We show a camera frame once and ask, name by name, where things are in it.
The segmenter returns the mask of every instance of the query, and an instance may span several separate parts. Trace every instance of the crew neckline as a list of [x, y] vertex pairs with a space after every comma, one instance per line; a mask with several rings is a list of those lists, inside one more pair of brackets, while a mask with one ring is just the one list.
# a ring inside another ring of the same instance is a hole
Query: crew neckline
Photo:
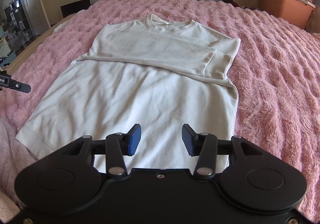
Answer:
[[[157, 26], [156, 23], [162, 23], [162, 24], [166, 24], [166, 27], [159, 27]], [[162, 32], [162, 33], [166, 33], [166, 32], [177, 32], [177, 31], [183, 31], [186, 29], [190, 29], [192, 28], [195, 24], [196, 21], [194, 21], [193, 19], [191, 21], [181, 21], [181, 22], [168, 22], [165, 21], [161, 18], [159, 18], [158, 16], [156, 16], [155, 14], [152, 14], [150, 16], [147, 17], [147, 24], [149, 27], [151, 27], [152, 29]]]

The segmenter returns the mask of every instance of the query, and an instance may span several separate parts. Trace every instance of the pink fluffy blanket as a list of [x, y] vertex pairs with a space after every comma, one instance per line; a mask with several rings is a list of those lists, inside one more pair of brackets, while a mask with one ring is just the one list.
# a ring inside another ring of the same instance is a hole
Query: pink fluffy blanket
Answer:
[[196, 0], [101, 0], [49, 36], [13, 75], [29, 94], [0, 95], [0, 185], [14, 201], [17, 173], [33, 162], [15, 140], [47, 89], [70, 62], [88, 51], [102, 27], [150, 14], [194, 19], [233, 38], [240, 50], [228, 77], [239, 91], [235, 134], [302, 171], [308, 190], [300, 211], [320, 220], [320, 35], [311, 35], [266, 12]]

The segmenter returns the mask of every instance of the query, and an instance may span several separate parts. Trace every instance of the circular black disc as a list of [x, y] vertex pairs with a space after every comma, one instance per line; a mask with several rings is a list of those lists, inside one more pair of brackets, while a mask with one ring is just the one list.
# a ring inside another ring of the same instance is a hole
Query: circular black disc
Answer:
[[276, 157], [247, 156], [223, 171], [220, 187], [249, 210], [267, 213], [297, 207], [307, 183], [298, 170]]
[[15, 181], [22, 204], [30, 209], [58, 213], [89, 202], [101, 186], [100, 173], [76, 156], [41, 160], [24, 169]]

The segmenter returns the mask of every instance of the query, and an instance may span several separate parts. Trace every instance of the wooden bed frame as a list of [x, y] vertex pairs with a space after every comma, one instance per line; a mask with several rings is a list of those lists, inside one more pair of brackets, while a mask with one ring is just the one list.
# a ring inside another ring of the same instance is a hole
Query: wooden bed frame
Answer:
[[44, 40], [52, 35], [53, 31], [63, 22], [68, 21], [69, 19], [73, 18], [76, 14], [71, 14], [68, 17], [65, 17], [63, 20], [58, 22], [56, 25], [51, 27], [49, 30], [47, 30], [43, 35], [38, 37], [35, 41], [33, 41], [23, 52], [17, 56], [16, 59], [10, 65], [7, 67], [7, 73], [9, 75], [12, 75], [15, 71], [18, 70], [18, 68], [22, 65], [23, 62], [25, 62], [30, 55], [36, 52], [38, 46], [44, 42]]

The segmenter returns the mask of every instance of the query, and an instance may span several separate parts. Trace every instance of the bed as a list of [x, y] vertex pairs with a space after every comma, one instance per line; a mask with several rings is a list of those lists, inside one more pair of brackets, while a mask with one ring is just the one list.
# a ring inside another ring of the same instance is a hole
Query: bed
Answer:
[[223, 2], [100, 0], [35, 43], [36, 47], [44, 41], [9, 68], [9, 73], [15, 71], [14, 79], [31, 85], [31, 95], [0, 92], [1, 190], [18, 203], [14, 179], [35, 159], [15, 135], [59, 74], [89, 50], [105, 24], [151, 14], [168, 21], [193, 19], [241, 39], [228, 72], [239, 92], [235, 135], [247, 138], [303, 173], [308, 189], [300, 211], [310, 220], [319, 221], [320, 35], [309, 34], [266, 12], [234, 8]]

